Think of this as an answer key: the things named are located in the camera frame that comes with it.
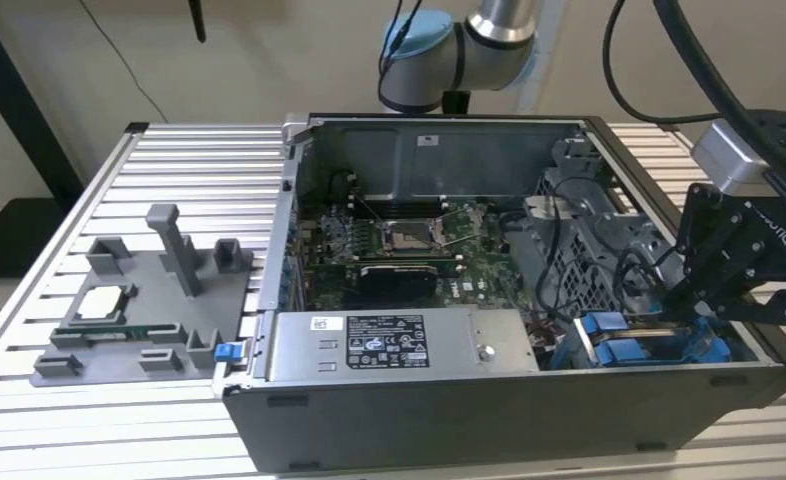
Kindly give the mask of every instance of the robotic arm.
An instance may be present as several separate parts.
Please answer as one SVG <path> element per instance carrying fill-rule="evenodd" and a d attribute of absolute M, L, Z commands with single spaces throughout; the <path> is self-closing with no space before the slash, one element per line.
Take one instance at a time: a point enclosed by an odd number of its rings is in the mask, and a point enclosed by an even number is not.
<path fill-rule="evenodd" d="M 457 23 L 418 5 L 386 28 L 377 85 L 382 105 L 410 114 L 435 110 L 446 92 L 506 87 L 534 59 L 533 0 L 482 0 Z"/>

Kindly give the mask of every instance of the gray plastic bracket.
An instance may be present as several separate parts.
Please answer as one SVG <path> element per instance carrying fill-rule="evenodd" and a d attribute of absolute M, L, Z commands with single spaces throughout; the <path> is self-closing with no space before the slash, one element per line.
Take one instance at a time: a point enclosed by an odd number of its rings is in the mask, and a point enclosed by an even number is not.
<path fill-rule="evenodd" d="M 202 284 L 195 276 L 195 249 L 193 243 L 182 239 L 175 226 L 178 207 L 173 204 L 154 204 L 146 214 L 146 225 L 156 232 L 166 250 L 160 261 L 166 271 L 175 274 L 178 284 L 187 297 L 194 297 L 202 291 Z"/>
<path fill-rule="evenodd" d="M 181 360 L 171 348 L 147 348 L 139 350 L 136 357 L 139 366 L 146 372 L 178 371 L 181 370 Z"/>
<path fill-rule="evenodd" d="M 148 332 L 148 340 L 151 343 L 185 343 L 187 341 L 187 332 L 183 331 L 183 326 L 179 323 L 173 323 L 170 330 L 152 330 Z"/>
<path fill-rule="evenodd" d="M 32 364 L 34 370 L 46 378 L 71 377 L 82 367 L 74 355 L 42 355 Z"/>
<path fill-rule="evenodd" d="M 241 243 L 235 238 L 221 238 L 214 243 L 214 263 L 217 272 L 237 273 L 249 269 L 253 264 L 253 252 L 241 252 Z"/>
<path fill-rule="evenodd" d="M 217 344 L 219 343 L 222 343 L 219 330 L 214 329 L 211 331 L 207 344 L 202 343 L 202 339 L 195 330 L 190 332 L 186 350 L 195 368 L 214 368 L 214 348 L 217 348 Z"/>
<path fill-rule="evenodd" d="M 99 237 L 86 251 L 86 261 L 95 275 L 122 275 L 115 264 L 116 258 L 130 258 L 130 252 L 119 237 Z"/>

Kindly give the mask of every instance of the motherboard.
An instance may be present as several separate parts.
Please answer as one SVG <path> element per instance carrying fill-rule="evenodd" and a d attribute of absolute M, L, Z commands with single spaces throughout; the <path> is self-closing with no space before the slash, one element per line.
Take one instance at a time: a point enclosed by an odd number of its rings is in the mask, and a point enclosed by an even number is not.
<path fill-rule="evenodd" d="M 499 213 L 482 199 L 399 204 L 350 195 L 299 223 L 299 238 L 306 310 L 530 311 Z"/>

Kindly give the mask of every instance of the blue tab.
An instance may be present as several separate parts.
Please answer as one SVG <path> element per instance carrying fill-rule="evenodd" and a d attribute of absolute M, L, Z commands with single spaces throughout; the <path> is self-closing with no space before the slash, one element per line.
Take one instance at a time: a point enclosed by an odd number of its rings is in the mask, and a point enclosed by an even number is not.
<path fill-rule="evenodd" d="M 605 340 L 594 347 L 595 356 L 602 366 L 620 366 L 646 360 L 646 353 L 633 338 Z"/>
<path fill-rule="evenodd" d="M 626 320 L 618 312 L 591 312 L 585 316 L 593 318 L 602 332 L 613 332 L 614 330 L 626 330 L 629 328 Z"/>
<path fill-rule="evenodd" d="M 214 348 L 214 361 L 235 363 L 243 356 L 243 346 L 239 343 L 221 343 Z"/>

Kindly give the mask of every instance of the blue latch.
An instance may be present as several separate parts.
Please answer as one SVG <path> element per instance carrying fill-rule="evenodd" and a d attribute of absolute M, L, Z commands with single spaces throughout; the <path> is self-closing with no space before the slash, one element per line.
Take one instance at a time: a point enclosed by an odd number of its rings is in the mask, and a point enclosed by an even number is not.
<path fill-rule="evenodd" d="M 243 343 L 221 343 L 214 348 L 214 361 L 235 363 L 243 358 Z"/>

